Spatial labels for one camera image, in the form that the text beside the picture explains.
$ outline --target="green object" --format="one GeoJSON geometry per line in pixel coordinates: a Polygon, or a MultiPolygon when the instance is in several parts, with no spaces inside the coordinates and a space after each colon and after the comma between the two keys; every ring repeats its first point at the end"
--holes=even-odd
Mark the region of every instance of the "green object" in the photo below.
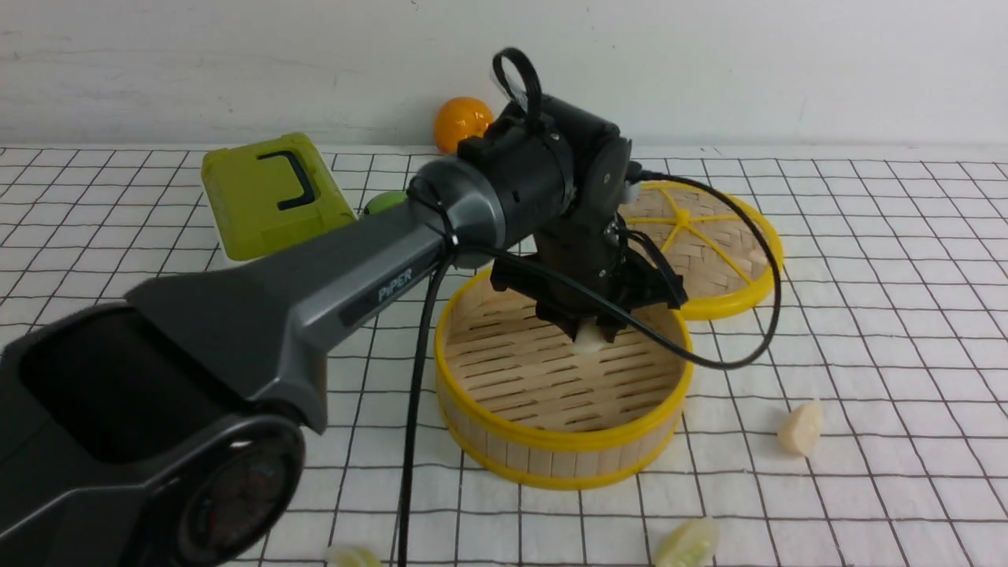
{"type": "Polygon", "coordinates": [[[375,213],[380,213],[385,209],[395,207],[399,203],[406,200],[406,193],[403,191],[390,191],[388,193],[383,193],[368,201],[368,204],[364,206],[365,215],[373,215],[375,213]]]}
{"type": "Polygon", "coordinates": [[[356,220],[304,134],[211,151],[203,183],[233,260],[265,256],[356,220]]]}

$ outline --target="woven bamboo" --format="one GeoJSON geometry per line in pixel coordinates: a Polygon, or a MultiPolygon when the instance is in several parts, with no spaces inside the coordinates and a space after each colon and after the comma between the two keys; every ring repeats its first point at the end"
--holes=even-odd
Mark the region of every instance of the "woven bamboo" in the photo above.
{"type": "MultiPolygon", "coordinates": [[[[778,265],[783,248],[758,211],[733,198],[756,223],[778,265]]],[[[682,275],[686,319],[717,319],[752,309],[772,290],[766,255],[752,231],[714,197],[674,183],[646,184],[636,202],[620,208],[627,225],[646,233],[682,275]]],[[[637,251],[643,249],[631,243],[637,251]]]]}
{"type": "MultiPolygon", "coordinates": [[[[683,320],[654,306],[635,312],[690,348],[683,320]]],[[[497,474],[545,488],[602,486],[653,460],[671,438],[691,364],[639,332],[575,354],[534,303],[493,291],[487,273],[449,303],[434,358],[443,416],[462,448],[497,474]]]]}

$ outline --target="grid tablecloth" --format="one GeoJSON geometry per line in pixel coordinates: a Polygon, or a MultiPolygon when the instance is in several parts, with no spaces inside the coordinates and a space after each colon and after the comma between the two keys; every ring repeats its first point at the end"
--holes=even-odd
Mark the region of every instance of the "grid tablecloth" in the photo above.
{"type": "MultiPolygon", "coordinates": [[[[0,153],[0,342],[139,281],[214,269],[206,147],[6,147],[0,153]]],[[[322,147],[352,205],[400,190],[429,148],[322,147]]],[[[721,566],[1008,565],[1008,151],[638,148],[758,207],[786,251],[778,337],[756,364],[697,368],[685,419],[643,473],[585,492],[519,488],[464,457],[428,364],[410,560],[653,562],[682,521],[718,520],[721,566]],[[821,399],[809,460],[775,431],[821,399]]],[[[530,250],[528,242],[520,251],[530,250]]],[[[472,272],[451,273],[438,312],[472,272]]],[[[234,565],[323,565],[327,547],[393,549],[422,287],[330,353],[330,427],[306,432],[287,514],[234,565]]],[[[691,324],[737,358],[768,308],[691,324]]]]}

